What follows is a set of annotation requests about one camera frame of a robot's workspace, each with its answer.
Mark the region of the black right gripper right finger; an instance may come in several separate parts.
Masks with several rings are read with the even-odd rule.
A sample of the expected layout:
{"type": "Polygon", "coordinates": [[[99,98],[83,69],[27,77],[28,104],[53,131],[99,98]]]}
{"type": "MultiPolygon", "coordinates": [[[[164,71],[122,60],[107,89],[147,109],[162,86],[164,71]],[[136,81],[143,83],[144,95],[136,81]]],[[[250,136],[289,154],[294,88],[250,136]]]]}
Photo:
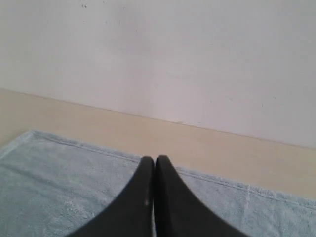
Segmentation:
{"type": "Polygon", "coordinates": [[[153,192],[157,237],[246,236],[195,196],[166,155],[156,159],[153,192]]]}

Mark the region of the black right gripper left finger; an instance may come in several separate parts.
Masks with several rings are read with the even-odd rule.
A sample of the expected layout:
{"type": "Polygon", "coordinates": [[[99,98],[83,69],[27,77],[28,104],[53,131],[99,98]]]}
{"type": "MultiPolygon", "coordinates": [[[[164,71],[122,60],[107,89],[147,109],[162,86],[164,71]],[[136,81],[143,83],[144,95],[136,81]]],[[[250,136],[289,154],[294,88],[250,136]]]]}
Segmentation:
{"type": "Polygon", "coordinates": [[[72,237],[151,237],[155,165],[145,156],[120,194],[72,237]]]}

